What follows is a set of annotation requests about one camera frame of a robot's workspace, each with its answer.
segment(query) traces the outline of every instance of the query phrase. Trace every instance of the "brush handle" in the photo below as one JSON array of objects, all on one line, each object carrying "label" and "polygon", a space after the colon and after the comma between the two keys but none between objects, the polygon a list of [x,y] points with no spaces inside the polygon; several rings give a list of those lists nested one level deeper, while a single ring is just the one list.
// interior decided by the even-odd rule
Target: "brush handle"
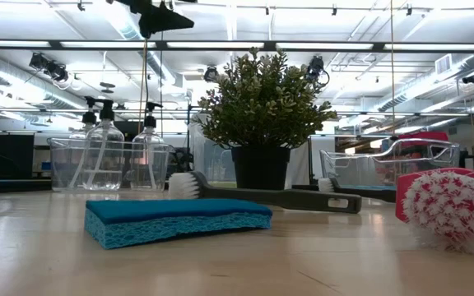
[{"label": "brush handle", "polygon": [[[361,210],[361,197],[352,194],[332,192],[311,192],[307,190],[257,190],[219,188],[206,185],[199,198],[230,198],[253,201],[287,210],[317,210],[357,214]],[[346,207],[330,206],[330,200],[346,200]]]}]

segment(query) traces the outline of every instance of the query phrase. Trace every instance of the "red object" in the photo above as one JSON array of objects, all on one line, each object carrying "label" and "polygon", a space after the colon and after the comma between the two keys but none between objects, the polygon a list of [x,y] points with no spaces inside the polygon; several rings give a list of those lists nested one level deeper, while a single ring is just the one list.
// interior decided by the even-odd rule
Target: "red object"
[{"label": "red object", "polygon": [[454,172],[460,175],[466,175],[468,177],[474,178],[474,171],[470,169],[460,169],[460,168],[446,168],[446,169],[436,169],[431,171],[423,171],[419,173],[410,173],[398,177],[397,188],[396,188],[396,217],[403,222],[407,222],[407,217],[403,213],[403,199],[409,187],[412,183],[424,174],[429,174],[430,172]]}]

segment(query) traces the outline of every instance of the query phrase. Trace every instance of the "brush bristles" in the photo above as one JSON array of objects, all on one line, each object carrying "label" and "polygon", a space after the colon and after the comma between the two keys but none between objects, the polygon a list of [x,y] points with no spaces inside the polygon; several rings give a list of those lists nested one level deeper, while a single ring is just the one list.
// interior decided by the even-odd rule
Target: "brush bristles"
[{"label": "brush bristles", "polygon": [[334,185],[329,178],[320,178],[318,180],[318,187],[320,192],[334,192]]},{"label": "brush bristles", "polygon": [[170,199],[198,198],[200,187],[197,179],[190,173],[174,173],[170,177]]}]

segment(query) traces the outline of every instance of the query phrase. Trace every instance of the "wooden table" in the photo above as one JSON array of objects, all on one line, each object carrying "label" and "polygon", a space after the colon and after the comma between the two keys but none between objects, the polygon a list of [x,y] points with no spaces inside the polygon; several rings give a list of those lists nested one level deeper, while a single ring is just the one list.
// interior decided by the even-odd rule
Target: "wooden table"
[{"label": "wooden table", "polygon": [[86,199],[0,195],[0,295],[474,295],[474,257],[420,249],[393,205],[359,215],[276,208],[272,229],[105,251]]}]

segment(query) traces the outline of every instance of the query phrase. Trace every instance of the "green plant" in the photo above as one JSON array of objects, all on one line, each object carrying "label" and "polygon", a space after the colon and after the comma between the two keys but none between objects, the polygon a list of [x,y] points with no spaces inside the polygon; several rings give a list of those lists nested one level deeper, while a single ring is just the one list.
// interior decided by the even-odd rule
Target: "green plant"
[{"label": "green plant", "polygon": [[286,53],[258,58],[258,50],[236,58],[199,105],[209,119],[196,119],[204,135],[223,148],[272,146],[296,148],[323,122],[335,118],[330,104],[314,105],[324,87],[305,79],[307,67],[288,67]]}]

